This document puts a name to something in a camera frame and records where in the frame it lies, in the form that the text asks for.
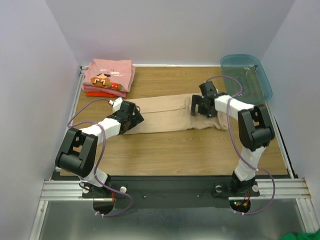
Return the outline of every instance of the metal frame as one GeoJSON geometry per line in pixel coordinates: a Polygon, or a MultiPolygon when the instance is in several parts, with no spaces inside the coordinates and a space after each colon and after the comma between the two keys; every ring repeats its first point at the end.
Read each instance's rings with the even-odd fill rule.
{"type": "MultiPolygon", "coordinates": [[[[75,92],[72,110],[70,112],[70,118],[75,114],[79,95],[81,92],[82,82],[85,77],[85,71],[88,69],[87,66],[81,66],[81,72],[79,76],[78,86],[75,92]]],[[[271,122],[274,127],[275,136],[278,141],[282,158],[288,174],[291,178],[286,179],[275,179],[276,184],[276,194],[275,199],[296,199],[299,212],[305,227],[306,232],[313,233],[317,231],[320,227],[314,206],[311,201],[311,195],[308,190],[308,186],[304,179],[295,178],[294,171],[288,159],[285,145],[282,141],[280,131],[277,126],[276,119],[268,105],[266,107],[270,114],[271,122]]],[[[273,185],[269,179],[257,179],[259,186],[260,196],[252,197],[251,199],[270,199],[273,185]]],[[[39,240],[41,229],[44,224],[45,215],[48,207],[49,201],[93,201],[90,198],[82,198],[83,190],[79,187],[80,181],[45,181],[43,184],[39,205],[37,208],[36,216],[33,222],[31,234],[29,240],[39,240]]],[[[237,197],[230,197],[229,200],[238,200],[237,197]]],[[[99,198],[95,201],[112,201],[111,198],[99,198]]]]}

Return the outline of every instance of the purple cable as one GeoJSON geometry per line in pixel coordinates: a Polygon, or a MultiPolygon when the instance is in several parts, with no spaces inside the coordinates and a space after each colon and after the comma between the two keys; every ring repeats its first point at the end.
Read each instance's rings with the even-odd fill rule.
{"type": "Polygon", "coordinates": [[[103,141],[102,141],[102,150],[101,150],[100,156],[99,156],[99,158],[98,158],[98,161],[96,162],[95,168],[94,168],[94,170],[93,170],[94,178],[95,178],[96,181],[97,181],[99,184],[101,184],[104,188],[106,188],[106,189],[108,189],[108,190],[110,190],[110,191],[112,191],[112,192],[115,192],[115,193],[117,193],[117,194],[121,194],[121,195],[123,195],[123,196],[126,196],[126,197],[128,197],[128,198],[130,199],[130,204],[129,204],[125,209],[123,209],[123,210],[121,210],[121,211],[119,211],[119,212],[111,213],[111,214],[107,214],[107,215],[101,214],[101,213],[98,212],[98,211],[95,212],[95,213],[96,213],[97,215],[99,215],[99,216],[102,216],[102,217],[104,217],[104,218],[109,218],[109,217],[117,217],[117,216],[123,214],[124,212],[126,212],[129,208],[131,208],[131,206],[132,206],[133,203],[134,203],[134,200],[133,200],[133,198],[132,198],[129,194],[124,193],[124,192],[120,192],[120,191],[118,191],[118,190],[115,190],[115,189],[113,189],[113,188],[105,185],[105,184],[104,184],[103,182],[101,182],[100,179],[98,179],[98,177],[97,177],[97,169],[98,169],[98,166],[99,166],[99,164],[100,164],[100,162],[101,162],[101,159],[102,159],[102,157],[103,157],[103,155],[104,155],[104,153],[105,153],[105,149],[106,149],[106,133],[105,133],[104,128],[103,128],[100,124],[98,124],[97,122],[95,122],[95,121],[82,121],[82,122],[79,122],[79,123],[77,123],[77,124],[71,125],[71,122],[72,122],[72,121],[76,118],[76,116],[78,116],[86,107],[88,107],[90,104],[92,104],[92,103],[94,103],[94,102],[96,102],[96,101],[100,101],[100,100],[109,101],[108,99],[105,99],[105,98],[98,98],[98,99],[95,99],[95,100],[89,102],[89,103],[88,103],[87,105],[85,105],[79,112],[77,112],[73,117],[71,117],[71,119],[70,119],[70,120],[68,121],[68,123],[67,123],[67,127],[68,127],[68,128],[74,128],[74,127],[79,126],[79,125],[82,125],[82,124],[96,124],[96,125],[101,129],[101,131],[102,131],[102,139],[103,139],[103,141]]]}
{"type": "MultiPolygon", "coordinates": [[[[243,88],[240,84],[240,82],[238,80],[236,80],[235,78],[231,77],[231,76],[225,76],[225,75],[217,75],[217,76],[213,76],[213,77],[210,77],[208,80],[206,80],[205,82],[208,82],[212,79],[216,79],[216,78],[226,78],[226,79],[231,79],[233,81],[235,81],[239,86],[240,86],[240,91],[237,92],[236,94],[232,95],[231,97],[234,98],[238,95],[240,95],[243,91],[243,88]]],[[[272,192],[272,196],[271,196],[271,199],[270,201],[268,202],[268,204],[266,206],[264,206],[263,208],[257,210],[257,211],[253,211],[253,212],[247,212],[247,213],[244,213],[244,212],[240,212],[240,214],[243,214],[243,215],[255,215],[255,214],[258,214],[258,213],[261,213],[262,211],[266,210],[270,205],[271,203],[274,201],[275,199],[275,194],[276,194],[276,183],[275,183],[275,180],[274,178],[272,177],[271,173],[264,169],[264,168],[256,168],[255,166],[251,165],[249,162],[247,162],[242,156],[241,156],[241,153],[236,145],[236,141],[235,141],[235,137],[232,133],[232,128],[231,128],[231,123],[230,123],[230,116],[229,116],[229,112],[230,112],[230,103],[232,101],[232,98],[230,98],[227,102],[227,105],[226,105],[226,119],[227,119],[227,122],[228,122],[228,130],[229,130],[229,134],[230,134],[230,138],[231,138],[231,142],[232,142],[232,145],[234,147],[234,150],[236,152],[236,154],[239,156],[239,158],[246,164],[248,165],[251,169],[253,170],[256,170],[256,171],[264,171],[266,174],[269,175],[271,181],[272,181],[272,185],[273,185],[273,192],[272,192]]]]}

